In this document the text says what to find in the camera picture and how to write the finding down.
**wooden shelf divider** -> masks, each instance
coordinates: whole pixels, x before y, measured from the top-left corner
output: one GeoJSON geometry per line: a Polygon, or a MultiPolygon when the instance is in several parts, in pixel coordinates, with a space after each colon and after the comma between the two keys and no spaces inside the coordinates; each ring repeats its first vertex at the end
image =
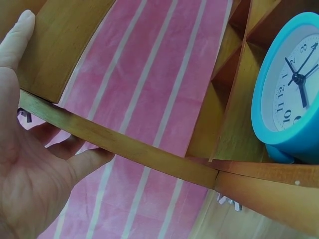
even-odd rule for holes
{"type": "Polygon", "coordinates": [[[213,73],[211,78],[213,84],[220,83],[231,89],[239,62],[240,50],[241,46],[238,46],[218,71],[213,73]]]}
{"type": "Polygon", "coordinates": [[[287,7],[286,0],[274,2],[265,15],[258,21],[247,35],[247,41],[266,50],[270,47],[280,29],[295,15],[306,11],[306,1],[294,0],[287,7]]]}
{"type": "Polygon", "coordinates": [[[249,14],[250,0],[241,0],[229,17],[229,24],[232,25],[241,35],[244,36],[249,14]]]}
{"type": "Polygon", "coordinates": [[[186,157],[206,159],[210,157],[224,117],[227,103],[225,101],[228,100],[228,95],[222,97],[221,94],[223,93],[220,89],[216,89],[211,83],[209,84],[186,157]]]}
{"type": "Polygon", "coordinates": [[[264,145],[251,126],[251,100],[256,78],[266,51],[248,43],[243,44],[240,64],[219,132],[212,159],[260,162],[264,145]]]}
{"type": "Polygon", "coordinates": [[[278,4],[282,0],[251,0],[250,12],[247,21],[246,33],[259,22],[259,20],[271,9],[274,4],[278,4]]]}
{"type": "Polygon", "coordinates": [[[241,45],[242,38],[230,24],[227,24],[212,76],[219,71],[241,45]]]}

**pink striped fabric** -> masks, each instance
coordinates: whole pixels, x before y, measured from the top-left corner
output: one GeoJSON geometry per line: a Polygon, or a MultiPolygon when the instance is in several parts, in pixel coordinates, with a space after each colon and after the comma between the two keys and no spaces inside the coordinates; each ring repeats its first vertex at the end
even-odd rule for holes
{"type": "MultiPolygon", "coordinates": [[[[117,0],[60,105],[184,156],[230,7],[231,0],[117,0]]],[[[206,192],[116,156],[74,188],[40,238],[186,239],[206,192]]]]}

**wood grain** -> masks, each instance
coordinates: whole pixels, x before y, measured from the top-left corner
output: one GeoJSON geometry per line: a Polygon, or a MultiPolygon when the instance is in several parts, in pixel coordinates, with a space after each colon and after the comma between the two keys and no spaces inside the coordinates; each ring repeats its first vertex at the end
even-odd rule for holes
{"type": "Polygon", "coordinates": [[[218,137],[224,111],[224,103],[213,85],[209,84],[187,149],[187,157],[209,158],[218,137]]]}
{"type": "Polygon", "coordinates": [[[247,25],[247,18],[251,0],[241,0],[229,17],[229,24],[238,30],[243,37],[247,25]]]}
{"type": "Polygon", "coordinates": [[[280,29],[295,15],[306,11],[306,2],[304,0],[294,0],[293,4],[287,0],[275,2],[248,33],[247,41],[268,50],[280,29]]]}
{"type": "Polygon", "coordinates": [[[253,178],[319,188],[319,165],[255,163],[213,160],[212,168],[253,178]]]}
{"type": "Polygon", "coordinates": [[[46,0],[0,0],[0,42],[24,10],[37,14],[46,0]]]}
{"type": "Polygon", "coordinates": [[[251,29],[259,22],[259,20],[267,13],[267,11],[280,1],[281,0],[252,0],[246,33],[250,32],[251,29]]]}
{"type": "Polygon", "coordinates": [[[319,237],[319,189],[220,172],[215,190],[272,220],[319,237]]]}
{"type": "Polygon", "coordinates": [[[220,205],[210,190],[188,238],[190,239],[315,239],[246,207],[220,205]]]}
{"type": "Polygon", "coordinates": [[[230,56],[238,49],[238,47],[241,46],[241,44],[242,39],[238,33],[230,24],[227,24],[212,76],[219,71],[230,56]]]}
{"type": "Polygon", "coordinates": [[[20,62],[20,87],[57,103],[91,36],[114,0],[48,0],[20,62]]]}
{"type": "Polygon", "coordinates": [[[239,63],[240,50],[241,46],[238,46],[238,48],[229,56],[225,63],[218,69],[218,71],[214,72],[212,77],[213,83],[224,84],[225,86],[229,87],[230,91],[239,63]]]}
{"type": "Polygon", "coordinates": [[[44,121],[107,151],[191,183],[214,188],[217,170],[112,131],[23,90],[20,91],[19,106],[44,121]]]}
{"type": "Polygon", "coordinates": [[[251,101],[264,56],[263,49],[243,44],[223,125],[210,160],[261,161],[264,145],[256,138],[251,126],[251,101]]]}

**clock number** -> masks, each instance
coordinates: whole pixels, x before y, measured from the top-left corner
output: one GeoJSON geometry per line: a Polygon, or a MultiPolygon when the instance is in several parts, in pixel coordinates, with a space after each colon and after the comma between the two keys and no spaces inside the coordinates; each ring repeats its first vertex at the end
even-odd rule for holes
{"type": "Polygon", "coordinates": [[[280,103],[280,104],[278,104],[278,108],[279,109],[277,109],[277,112],[279,112],[279,111],[282,111],[283,110],[283,108],[284,108],[284,103],[280,103]]]}
{"type": "Polygon", "coordinates": [[[300,119],[301,119],[301,116],[297,116],[297,117],[294,119],[294,124],[297,123],[300,119]]]}
{"type": "Polygon", "coordinates": [[[294,59],[293,60],[290,60],[290,64],[293,64],[293,63],[295,63],[296,62],[296,58],[294,57],[294,59]]]}
{"type": "Polygon", "coordinates": [[[278,90],[278,94],[280,94],[281,92],[283,92],[285,90],[285,86],[280,86],[279,90],[278,90]]]}
{"type": "Polygon", "coordinates": [[[314,45],[311,46],[311,49],[316,50],[318,46],[318,43],[316,42],[314,45]]]}
{"type": "Polygon", "coordinates": [[[291,110],[287,110],[287,111],[284,113],[284,118],[285,118],[284,123],[290,121],[290,116],[291,116],[291,110]]]}
{"type": "Polygon", "coordinates": [[[300,48],[300,53],[303,53],[304,51],[307,50],[307,44],[304,44],[301,48],[300,48]]]}

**blue alarm clock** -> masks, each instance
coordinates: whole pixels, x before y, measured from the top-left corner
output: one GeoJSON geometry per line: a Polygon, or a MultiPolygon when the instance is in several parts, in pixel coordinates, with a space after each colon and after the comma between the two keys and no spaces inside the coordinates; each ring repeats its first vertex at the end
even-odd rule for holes
{"type": "Polygon", "coordinates": [[[319,164],[319,15],[304,12],[278,33],[252,100],[255,135],[279,163],[319,164]]]}

